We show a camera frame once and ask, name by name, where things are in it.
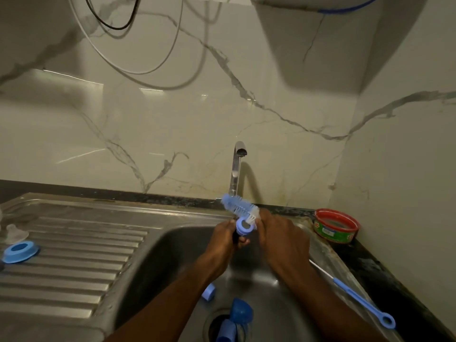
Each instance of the faucet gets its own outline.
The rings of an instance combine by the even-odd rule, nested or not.
[[[239,172],[241,169],[241,160],[244,156],[247,156],[245,144],[242,141],[238,141],[234,145],[233,167],[231,169],[231,180],[229,182],[228,190],[229,195],[238,194]]]

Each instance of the granite countertop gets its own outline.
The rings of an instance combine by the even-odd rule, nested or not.
[[[206,209],[223,208],[220,202],[209,199],[0,180],[0,203],[29,192]],[[271,205],[259,206],[265,207],[275,214],[295,217],[307,216],[314,219],[314,210],[312,209]],[[360,242],[354,240],[348,245],[333,244],[332,247],[378,308],[395,318],[396,330],[404,341],[414,342],[417,339],[442,342],[455,341],[451,332]]]

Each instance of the blue cable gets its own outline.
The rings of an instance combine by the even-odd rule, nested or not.
[[[377,0],[369,0],[368,2],[365,2],[365,3],[361,4],[361,5],[357,5],[357,6],[349,7],[349,8],[341,8],[341,9],[319,9],[319,10],[318,10],[318,13],[322,13],[322,14],[344,14],[344,13],[350,13],[350,12],[353,12],[353,11],[360,10],[361,8],[370,5],[370,4],[373,3],[374,1],[377,1]]]

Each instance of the person's left hand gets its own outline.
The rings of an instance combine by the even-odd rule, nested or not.
[[[233,232],[235,230],[235,220],[217,224],[214,228],[211,241],[209,241],[208,247],[202,255],[202,257],[210,259],[214,266],[213,280],[225,272],[234,251],[250,243],[249,239],[241,236],[239,237],[239,242],[233,244]]]

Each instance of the blue bottle cap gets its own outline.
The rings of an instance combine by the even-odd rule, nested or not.
[[[202,293],[202,297],[206,299],[206,301],[211,301],[215,295],[215,286],[211,283]]]
[[[248,324],[254,319],[254,310],[244,300],[234,298],[229,318],[236,324]]]
[[[234,342],[236,340],[236,324],[229,319],[225,319],[218,331],[215,342]]]
[[[37,254],[39,247],[33,241],[21,241],[11,245],[3,252],[3,262],[13,264],[23,262]]]
[[[236,232],[239,236],[248,235],[255,228],[255,224],[248,224],[245,218],[239,218],[236,221]]]

